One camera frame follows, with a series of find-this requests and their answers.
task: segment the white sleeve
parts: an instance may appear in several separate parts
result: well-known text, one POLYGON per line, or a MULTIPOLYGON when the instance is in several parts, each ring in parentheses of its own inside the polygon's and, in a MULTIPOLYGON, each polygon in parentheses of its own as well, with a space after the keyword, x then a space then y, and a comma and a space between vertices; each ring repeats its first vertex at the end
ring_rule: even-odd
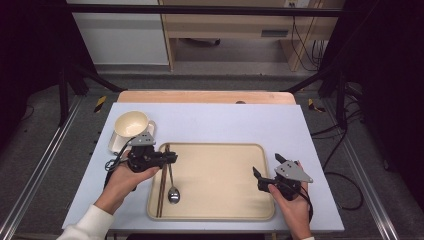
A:
POLYGON ((66 226, 58 239, 104 239, 113 220, 112 215, 91 205, 78 223, 66 226))

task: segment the spoon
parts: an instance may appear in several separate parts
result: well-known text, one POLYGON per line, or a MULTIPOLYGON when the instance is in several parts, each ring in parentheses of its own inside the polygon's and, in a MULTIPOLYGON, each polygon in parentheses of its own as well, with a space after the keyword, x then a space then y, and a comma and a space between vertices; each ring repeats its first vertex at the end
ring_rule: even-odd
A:
POLYGON ((180 201, 180 191, 176 187, 174 187, 174 179, 172 178, 172 167, 171 164, 169 166, 169 175, 171 177, 171 188, 168 191, 168 200, 171 204, 176 204, 180 201))

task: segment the white cabinet door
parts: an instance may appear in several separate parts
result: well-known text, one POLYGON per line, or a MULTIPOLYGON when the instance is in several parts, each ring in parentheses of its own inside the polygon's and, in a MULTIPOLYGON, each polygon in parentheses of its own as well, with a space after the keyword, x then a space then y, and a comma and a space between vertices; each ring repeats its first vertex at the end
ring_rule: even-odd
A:
MULTIPOLYGON (((156 0, 67 0, 76 4, 157 5, 156 0)), ((159 14, 73 13, 96 65, 168 65, 159 14)))

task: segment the black horizontal bar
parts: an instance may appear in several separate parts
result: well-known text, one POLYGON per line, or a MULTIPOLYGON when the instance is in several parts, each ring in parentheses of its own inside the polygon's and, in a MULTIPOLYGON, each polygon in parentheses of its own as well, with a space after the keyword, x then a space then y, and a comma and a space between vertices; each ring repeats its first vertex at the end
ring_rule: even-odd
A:
POLYGON ((133 14, 201 14, 201 15, 257 15, 341 17, 362 14, 359 11, 319 8, 277 8, 239 6, 183 6, 183 5, 111 5, 111 4, 46 4, 44 8, 68 10, 74 13, 133 13, 133 14))

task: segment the hand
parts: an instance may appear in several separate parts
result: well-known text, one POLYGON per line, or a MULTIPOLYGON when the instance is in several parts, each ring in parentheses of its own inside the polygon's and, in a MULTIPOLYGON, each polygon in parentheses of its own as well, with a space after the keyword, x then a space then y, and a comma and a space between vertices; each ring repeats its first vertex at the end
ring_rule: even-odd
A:
POLYGON ((125 197, 139 183, 153 177, 158 171, 159 167, 152 167, 144 172, 134 173, 126 162, 121 163, 116 167, 108 184, 94 205, 113 215, 122 205, 125 197))
MULTIPOLYGON (((301 190, 302 193, 307 195, 308 183, 302 182, 302 187, 304 189, 301 190)), ((293 239, 297 240, 312 237, 309 227, 308 202, 301 196, 298 196, 292 201, 288 201, 281 195, 278 188, 272 184, 268 185, 268 189, 280 207, 293 239)))

